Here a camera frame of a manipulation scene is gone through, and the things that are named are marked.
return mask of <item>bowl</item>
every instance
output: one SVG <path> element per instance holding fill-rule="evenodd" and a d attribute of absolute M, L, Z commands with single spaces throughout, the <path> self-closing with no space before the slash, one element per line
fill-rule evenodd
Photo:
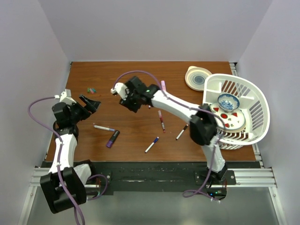
<path fill-rule="evenodd" d="M 221 109 L 223 109 L 226 113 L 233 112 L 240 106 L 240 101 L 237 97 L 231 94 L 221 94 L 217 98 L 217 102 Z"/>

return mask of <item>marker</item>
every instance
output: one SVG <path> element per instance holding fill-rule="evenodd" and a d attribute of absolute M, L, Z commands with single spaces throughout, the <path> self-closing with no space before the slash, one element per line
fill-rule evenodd
<path fill-rule="evenodd" d="M 108 140 L 108 142 L 107 142 L 107 144 L 106 144 L 106 146 L 107 146 L 108 148 L 111 148 L 111 147 L 112 147 L 113 143 L 116 141 L 116 139 L 117 139 L 117 137 L 119 136 L 119 134 L 120 134 L 120 131 L 118 131 L 118 130 L 116 130 L 116 131 L 113 133 L 113 135 L 111 136 L 111 138 Z"/>
<path fill-rule="evenodd" d="M 163 122 L 163 116 L 161 115 L 161 111 L 160 110 L 158 111 L 158 116 L 160 118 L 160 122 L 161 122 L 161 126 L 163 127 L 163 131 L 165 133 L 165 124 Z"/>
<path fill-rule="evenodd" d="M 101 130 L 115 131 L 115 129 L 108 128 L 108 127 L 97 126 L 97 125 L 94 125 L 94 128 L 101 129 Z"/>
<path fill-rule="evenodd" d="M 159 137 L 155 138 L 155 140 L 152 142 L 152 144 L 146 149 L 145 153 L 149 151 L 150 148 L 159 140 Z"/>
<path fill-rule="evenodd" d="M 182 135 L 182 133 L 187 129 L 188 124 L 184 126 L 184 128 L 182 129 L 182 131 L 178 134 L 176 140 L 178 140 L 180 138 L 180 136 Z"/>
<path fill-rule="evenodd" d="M 167 91 L 167 89 L 165 88 L 165 81 L 161 81 L 161 89 L 164 91 Z"/>

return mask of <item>gray floor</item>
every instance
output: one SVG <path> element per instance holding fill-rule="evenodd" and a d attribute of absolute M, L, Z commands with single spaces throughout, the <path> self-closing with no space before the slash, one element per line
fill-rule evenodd
<path fill-rule="evenodd" d="M 116 192 L 81 205 L 86 225 L 278 225 L 268 188 L 228 189 L 227 197 L 211 202 L 181 193 Z M 74 225 L 72 210 L 52 214 L 37 190 L 28 225 Z"/>

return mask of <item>wooden table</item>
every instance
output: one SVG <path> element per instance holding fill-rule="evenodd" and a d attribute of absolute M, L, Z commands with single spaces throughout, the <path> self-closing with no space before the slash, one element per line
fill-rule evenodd
<path fill-rule="evenodd" d="M 201 147 L 185 131 L 179 140 L 176 136 L 185 122 L 163 111 L 166 133 L 163 133 L 158 109 L 143 105 L 137 112 L 131 112 L 119 105 L 119 96 L 113 96 L 110 89 L 116 78 L 130 70 L 145 70 L 158 80 L 165 80 L 167 91 L 188 102 L 202 104 L 203 93 L 190 89 L 184 80 L 189 66 L 203 67 L 214 73 L 231 74 L 228 62 L 74 62 L 71 67 L 67 88 L 72 97 L 81 103 L 80 94 L 101 101 L 98 111 L 87 120 L 78 123 L 79 140 L 75 150 L 75 161 L 206 161 Z M 130 74 L 121 79 L 127 81 L 137 75 L 147 85 L 154 83 L 144 74 Z M 87 88 L 96 89 L 95 94 Z M 111 149 L 105 145 L 110 131 L 99 130 L 97 125 L 118 129 L 120 135 Z M 147 147 L 159 136 L 159 141 L 145 154 Z M 51 141 L 46 161 L 53 161 L 55 142 Z M 252 146 L 238 150 L 222 150 L 226 161 L 255 161 Z"/>

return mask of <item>white dish rack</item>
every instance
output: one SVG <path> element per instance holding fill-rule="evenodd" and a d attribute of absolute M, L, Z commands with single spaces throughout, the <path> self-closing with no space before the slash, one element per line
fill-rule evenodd
<path fill-rule="evenodd" d="M 221 149 L 239 149 L 263 139 L 270 126 L 270 110 L 261 90 L 246 79 L 227 74 L 213 74 L 205 80 L 203 104 L 217 102 L 218 96 L 223 93 L 232 94 L 239 99 L 239 109 L 245 116 L 246 127 L 237 133 L 217 129 L 218 133 L 223 135 L 220 140 Z"/>

